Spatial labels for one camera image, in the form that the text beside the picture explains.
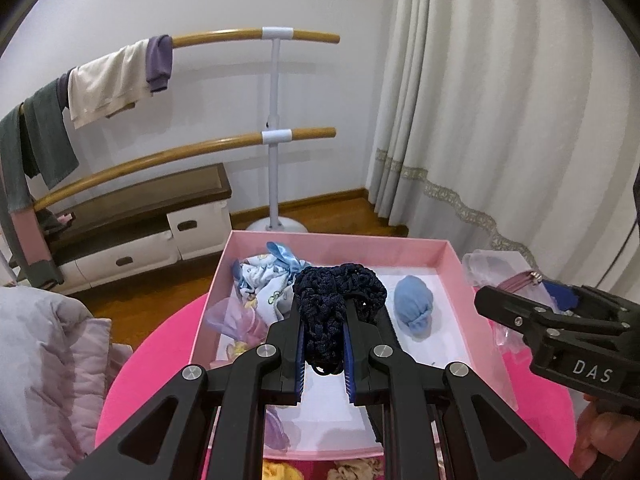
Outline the person's right hand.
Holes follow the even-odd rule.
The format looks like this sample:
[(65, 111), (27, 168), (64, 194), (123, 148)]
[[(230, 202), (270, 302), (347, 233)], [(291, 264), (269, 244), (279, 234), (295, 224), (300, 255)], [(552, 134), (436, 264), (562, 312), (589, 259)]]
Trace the person's right hand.
[(580, 414), (576, 442), (570, 456), (570, 469), (578, 478), (594, 464), (598, 454), (620, 462), (629, 452), (639, 432), (639, 422), (620, 413), (599, 414), (597, 399), (584, 395), (588, 402)]

